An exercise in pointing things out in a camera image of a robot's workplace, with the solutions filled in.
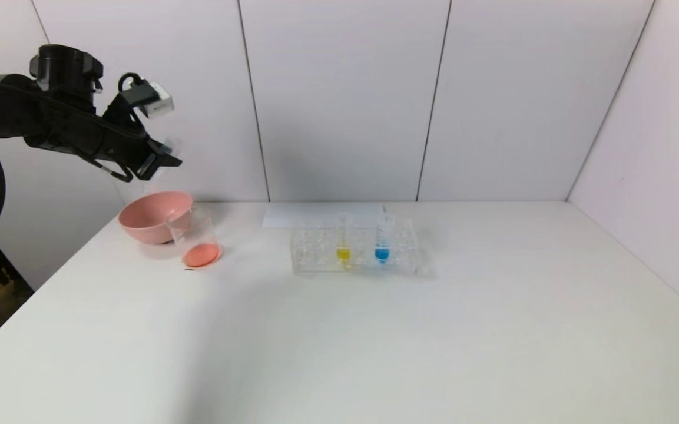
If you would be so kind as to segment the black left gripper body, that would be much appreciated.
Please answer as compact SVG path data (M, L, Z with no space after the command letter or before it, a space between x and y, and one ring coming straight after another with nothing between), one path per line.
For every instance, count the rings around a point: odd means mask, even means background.
M105 122L101 124L101 129L101 161L113 162L119 170L105 164L101 164L101 169L116 180L148 181L166 166L166 156L156 155L149 148L151 137L144 130L130 131Z

